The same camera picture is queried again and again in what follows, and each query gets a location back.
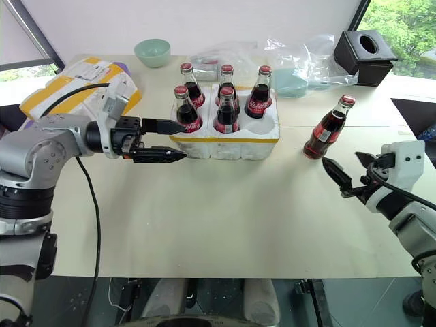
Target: wall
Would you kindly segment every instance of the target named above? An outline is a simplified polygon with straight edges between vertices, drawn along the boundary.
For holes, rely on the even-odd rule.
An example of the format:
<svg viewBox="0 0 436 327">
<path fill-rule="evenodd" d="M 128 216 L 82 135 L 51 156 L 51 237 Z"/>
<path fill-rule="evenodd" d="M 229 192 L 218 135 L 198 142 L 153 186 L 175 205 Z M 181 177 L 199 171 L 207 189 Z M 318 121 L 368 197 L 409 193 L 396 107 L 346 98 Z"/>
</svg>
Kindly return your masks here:
<svg viewBox="0 0 436 327">
<path fill-rule="evenodd" d="M 168 40 L 187 55 L 226 40 L 301 42 L 348 28 L 360 0 L 22 0 L 61 58 L 133 53 L 140 40 Z"/>
</svg>

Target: black cable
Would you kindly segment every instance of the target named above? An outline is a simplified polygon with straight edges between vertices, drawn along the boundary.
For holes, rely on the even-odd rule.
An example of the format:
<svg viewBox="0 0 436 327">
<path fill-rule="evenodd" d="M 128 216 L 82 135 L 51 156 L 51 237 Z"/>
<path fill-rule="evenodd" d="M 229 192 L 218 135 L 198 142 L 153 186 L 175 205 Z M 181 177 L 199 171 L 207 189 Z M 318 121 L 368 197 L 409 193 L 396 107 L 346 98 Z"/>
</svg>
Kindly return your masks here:
<svg viewBox="0 0 436 327">
<path fill-rule="evenodd" d="M 14 307 L 16 307 L 18 310 L 20 310 L 20 313 L 23 315 L 26 315 L 25 313 L 25 309 L 20 305 L 20 303 L 16 302 L 14 299 L 12 298 L 7 298 L 6 296 L 0 296 L 0 300 L 9 303 L 10 305 L 13 305 Z"/>
<path fill-rule="evenodd" d="M 63 95 L 62 97 L 60 97 L 58 100 L 56 100 L 55 102 L 53 102 L 41 115 L 41 117 L 46 116 L 47 114 L 49 114 L 51 112 L 51 110 L 53 110 L 54 107 L 56 107 L 58 104 L 60 104 L 62 101 L 64 101 L 65 99 L 67 99 L 68 97 L 71 97 L 72 95 L 75 95 L 81 91 L 84 90 L 89 90 L 89 89 L 94 89 L 96 87 L 107 87 L 109 86 L 109 83 L 100 83 L 100 84 L 91 84 L 91 85 L 87 85 L 85 87 L 80 87 L 78 89 L 75 89 L 65 95 Z M 87 303 L 87 307 L 85 308 L 84 311 L 84 315 L 82 317 L 82 323 L 81 326 L 82 327 L 86 327 L 87 325 L 87 321 L 88 321 L 88 316 L 89 316 L 89 311 L 91 310 L 91 305 L 94 299 L 94 295 L 95 295 L 95 290 L 97 289 L 97 280 L 98 280 L 98 274 L 99 274 L 99 270 L 100 270 L 100 249 L 102 246 L 102 229 L 100 226 L 100 211 L 99 211 L 99 207 L 98 207 L 98 202 L 97 202 L 97 197 L 95 196 L 95 192 L 94 192 L 94 187 L 91 181 L 91 177 L 89 177 L 89 174 L 87 172 L 87 169 L 84 167 L 82 160 L 80 160 L 79 157 L 76 157 L 76 161 L 79 164 L 80 168 L 83 171 L 83 174 L 85 175 L 87 182 L 88 182 L 88 186 L 89 186 L 89 191 L 91 192 L 91 196 L 94 202 L 94 207 L 95 207 L 95 221 L 97 223 L 97 253 L 95 255 L 95 271 L 94 271 L 94 278 L 93 278 L 93 284 L 91 286 L 91 292 L 89 294 L 88 297 L 88 303 Z"/>
<path fill-rule="evenodd" d="M 421 267 L 419 264 L 420 260 L 426 259 L 428 257 L 433 257 L 434 255 L 436 255 L 436 250 L 432 250 L 432 251 L 427 251 L 421 254 L 418 254 L 416 257 L 414 257 L 414 259 L 411 261 L 411 265 L 412 267 L 418 272 L 418 274 L 421 275 Z"/>
<path fill-rule="evenodd" d="M 398 187 L 395 187 L 394 185 L 386 182 L 382 177 L 380 177 L 380 175 L 378 173 L 376 173 L 376 171 L 374 171 L 373 165 L 374 165 L 373 162 L 371 162 L 369 164 L 368 169 L 367 169 L 367 173 L 371 178 L 373 178 L 375 181 L 377 181 L 381 186 L 384 186 L 384 187 L 386 187 L 394 192 L 398 192 L 401 195 L 405 196 L 406 198 L 409 198 L 413 201 L 419 202 L 419 203 L 421 203 L 421 204 L 436 211 L 436 205 L 434 205 L 433 203 L 431 203 L 423 198 L 420 198 L 419 196 L 416 196 L 410 192 L 407 192 L 403 189 L 399 189 Z"/>
<path fill-rule="evenodd" d="M 89 316 L 89 311 L 91 310 L 91 305 L 92 305 L 92 302 L 94 299 L 95 290 L 97 288 L 97 280 L 98 280 L 98 274 L 99 274 L 99 270 L 100 270 L 100 247 L 102 245 L 102 229 L 100 226 L 100 211 L 98 208 L 97 198 L 95 196 L 94 187 L 93 187 L 93 184 L 91 182 L 91 178 L 89 177 L 87 169 L 84 167 L 82 160 L 80 160 L 79 157 L 76 157 L 76 161 L 79 164 L 80 168 L 82 168 L 82 171 L 83 171 L 85 177 L 87 178 L 89 191 L 91 192 L 91 196 L 92 196 L 93 202 L 94 202 L 95 220 L 97 222 L 97 254 L 95 256 L 94 280 L 93 280 L 93 285 L 91 287 L 91 293 L 89 294 L 87 307 L 84 311 L 83 318 L 82 318 L 82 324 L 81 324 L 82 327 L 86 327 L 88 316 Z"/>
<path fill-rule="evenodd" d="M 65 95 L 62 95 L 58 100 L 56 100 L 51 105 L 49 105 L 49 107 L 42 113 L 41 117 L 48 115 L 63 100 L 67 99 L 68 97 L 71 97 L 72 95 L 75 95 L 76 93 L 79 93 L 79 92 L 82 92 L 85 90 L 89 90 L 89 89 L 94 89 L 96 87 L 108 87 L 108 86 L 109 86 L 109 83 L 99 83 L 99 84 L 87 85 L 85 87 L 79 87 L 78 89 L 75 89 L 75 90 L 73 90 Z"/>
</svg>

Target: green foliage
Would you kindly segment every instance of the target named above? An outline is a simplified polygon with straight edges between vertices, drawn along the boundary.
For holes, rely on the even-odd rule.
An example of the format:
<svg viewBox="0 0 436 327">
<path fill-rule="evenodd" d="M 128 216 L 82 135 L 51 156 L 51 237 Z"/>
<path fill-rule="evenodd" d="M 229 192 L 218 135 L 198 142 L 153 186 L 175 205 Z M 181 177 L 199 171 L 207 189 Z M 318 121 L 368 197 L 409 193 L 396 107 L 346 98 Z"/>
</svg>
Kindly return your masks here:
<svg viewBox="0 0 436 327">
<path fill-rule="evenodd" d="M 0 72 L 0 82 L 7 82 L 10 80 L 19 80 L 21 78 L 34 78 L 42 76 L 54 76 L 55 71 L 51 65 L 35 66 L 5 70 Z"/>
<path fill-rule="evenodd" d="M 359 30 L 377 29 L 399 58 L 394 73 L 436 79 L 436 67 L 420 62 L 436 47 L 436 0 L 372 0 Z"/>
</svg>

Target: floor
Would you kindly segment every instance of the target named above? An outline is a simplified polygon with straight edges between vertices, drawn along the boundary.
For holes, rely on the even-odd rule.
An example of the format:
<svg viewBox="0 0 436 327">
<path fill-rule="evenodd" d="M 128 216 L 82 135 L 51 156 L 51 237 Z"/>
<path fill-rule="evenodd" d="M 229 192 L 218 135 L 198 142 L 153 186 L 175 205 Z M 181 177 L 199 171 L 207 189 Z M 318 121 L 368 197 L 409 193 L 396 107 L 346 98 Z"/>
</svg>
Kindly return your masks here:
<svg viewBox="0 0 436 327">
<path fill-rule="evenodd" d="M 138 317 L 158 279 L 143 279 L 140 298 L 132 317 Z M 277 279 L 274 286 L 281 310 L 281 326 L 316 327 L 310 295 L 297 295 L 299 280 Z M 108 302 L 108 278 L 99 279 L 90 326 L 113 326 L 121 317 Z M 90 278 L 50 277 L 37 283 L 33 327 L 79 326 L 86 305 Z M 127 279 L 113 279 L 110 296 L 119 303 Z M 401 303 L 420 289 L 419 278 L 326 279 L 324 287 L 334 327 L 419 327 L 420 320 L 404 315 Z M 226 315 L 242 318 L 241 279 L 199 279 L 195 305 L 189 314 Z"/>
</svg>

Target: red label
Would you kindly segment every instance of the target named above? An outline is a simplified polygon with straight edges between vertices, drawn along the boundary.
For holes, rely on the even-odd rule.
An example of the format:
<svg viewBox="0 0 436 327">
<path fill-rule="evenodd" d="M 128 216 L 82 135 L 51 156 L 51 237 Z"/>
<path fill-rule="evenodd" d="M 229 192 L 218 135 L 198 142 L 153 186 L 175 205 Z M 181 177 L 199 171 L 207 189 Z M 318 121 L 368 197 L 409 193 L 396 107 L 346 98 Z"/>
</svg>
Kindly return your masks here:
<svg viewBox="0 0 436 327">
<path fill-rule="evenodd" d="M 197 99 L 191 99 L 192 104 L 198 109 L 202 106 L 204 103 L 204 100 L 206 100 L 204 94 L 202 93 L 201 96 L 199 96 Z"/>
<path fill-rule="evenodd" d="M 270 98 L 267 102 L 257 102 L 250 99 L 248 103 L 248 110 L 254 114 L 264 114 L 265 109 L 272 104 L 273 100 Z"/>
<path fill-rule="evenodd" d="M 329 143 L 336 142 L 336 140 L 338 139 L 339 134 L 340 134 L 339 131 L 334 132 L 334 133 L 332 134 L 332 136 L 330 137 L 330 139 L 329 139 L 328 142 L 329 142 Z"/>
<path fill-rule="evenodd" d="M 190 124 L 182 124 L 186 128 L 186 133 L 192 133 L 193 131 L 198 131 L 203 125 L 202 119 L 200 117 L 197 118 L 196 121 Z"/>
<path fill-rule="evenodd" d="M 313 136 L 315 136 L 318 140 L 324 143 L 333 143 L 337 140 L 340 132 L 331 132 L 325 129 L 321 124 L 318 124 L 317 127 L 313 130 Z"/>
<path fill-rule="evenodd" d="M 239 130 L 238 122 L 235 121 L 233 125 L 223 125 L 216 118 L 213 121 L 213 127 L 223 134 L 234 133 Z"/>
</svg>

